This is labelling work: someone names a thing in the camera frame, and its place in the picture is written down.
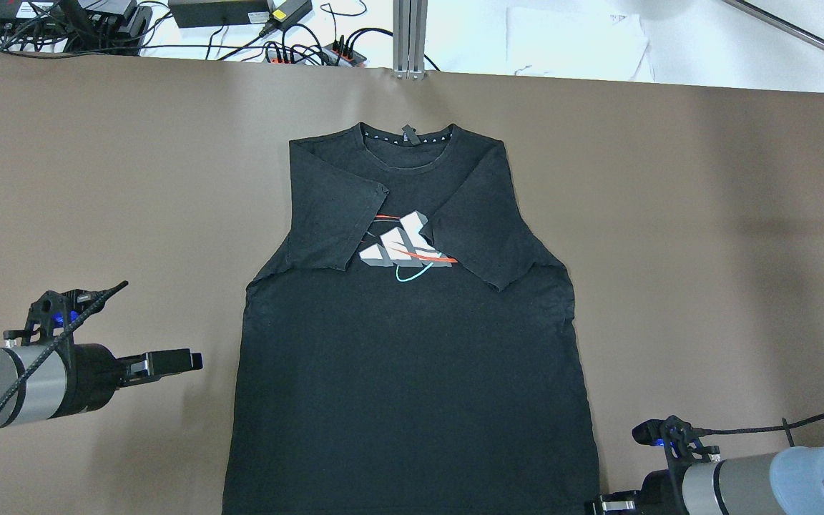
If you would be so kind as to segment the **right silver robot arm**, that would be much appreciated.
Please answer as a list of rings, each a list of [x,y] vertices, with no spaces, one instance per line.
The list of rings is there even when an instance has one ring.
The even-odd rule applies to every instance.
[[[824,447],[796,446],[645,476],[596,496],[586,514],[824,514]]]

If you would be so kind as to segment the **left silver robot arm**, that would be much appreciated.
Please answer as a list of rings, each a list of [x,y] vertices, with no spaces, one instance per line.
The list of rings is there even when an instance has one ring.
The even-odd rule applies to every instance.
[[[20,382],[43,352],[43,345],[0,348],[0,401],[14,388],[0,410],[0,429],[91,413],[104,408],[120,388],[154,383],[203,367],[202,355],[187,348],[117,358],[103,345],[83,343],[73,345],[68,358],[53,351]]]

